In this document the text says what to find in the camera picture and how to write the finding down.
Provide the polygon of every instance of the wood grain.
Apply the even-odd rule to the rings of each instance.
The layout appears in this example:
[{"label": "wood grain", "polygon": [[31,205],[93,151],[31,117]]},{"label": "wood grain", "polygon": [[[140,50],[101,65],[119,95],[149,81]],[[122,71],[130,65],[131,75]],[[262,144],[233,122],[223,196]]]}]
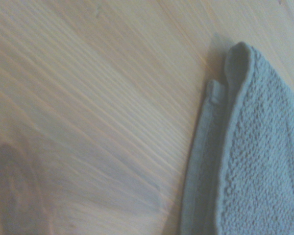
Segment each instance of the wood grain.
[{"label": "wood grain", "polygon": [[294,91],[294,0],[0,0],[0,139],[41,162],[50,233],[178,231],[204,86],[239,41]]}]

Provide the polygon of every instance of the terry cloth towel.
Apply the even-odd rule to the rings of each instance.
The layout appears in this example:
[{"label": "terry cloth towel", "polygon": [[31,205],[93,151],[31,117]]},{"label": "terry cloth towel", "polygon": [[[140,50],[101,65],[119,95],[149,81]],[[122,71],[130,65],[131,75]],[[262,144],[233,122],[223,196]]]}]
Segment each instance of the terry cloth towel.
[{"label": "terry cloth towel", "polygon": [[238,43],[210,81],[184,189],[181,235],[294,235],[294,94]]}]

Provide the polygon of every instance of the light wood tabletop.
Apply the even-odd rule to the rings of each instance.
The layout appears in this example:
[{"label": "light wood tabletop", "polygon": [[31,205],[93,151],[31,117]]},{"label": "light wood tabletop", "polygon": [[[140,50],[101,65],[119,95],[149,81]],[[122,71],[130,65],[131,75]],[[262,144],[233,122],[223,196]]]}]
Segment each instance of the light wood tabletop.
[{"label": "light wood tabletop", "polygon": [[239,41],[294,91],[294,0],[0,0],[0,156],[24,163],[2,167],[0,235],[7,190],[11,223],[39,202],[46,234],[177,234],[205,85]]}]

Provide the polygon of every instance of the towel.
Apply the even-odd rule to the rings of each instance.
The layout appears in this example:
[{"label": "towel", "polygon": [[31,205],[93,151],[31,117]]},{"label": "towel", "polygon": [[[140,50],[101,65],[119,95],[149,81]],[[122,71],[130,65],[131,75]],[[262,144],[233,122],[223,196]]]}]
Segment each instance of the towel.
[{"label": "towel", "polygon": [[190,155],[181,235],[294,235],[294,93],[238,43],[210,81]]}]

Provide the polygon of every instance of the gray towel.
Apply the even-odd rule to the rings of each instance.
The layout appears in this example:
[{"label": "gray towel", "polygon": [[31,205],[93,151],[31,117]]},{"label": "gray towel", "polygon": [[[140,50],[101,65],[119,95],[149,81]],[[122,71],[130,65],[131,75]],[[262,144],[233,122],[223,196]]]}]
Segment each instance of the gray towel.
[{"label": "gray towel", "polygon": [[181,235],[294,235],[294,94],[255,48],[210,81],[186,177]]}]

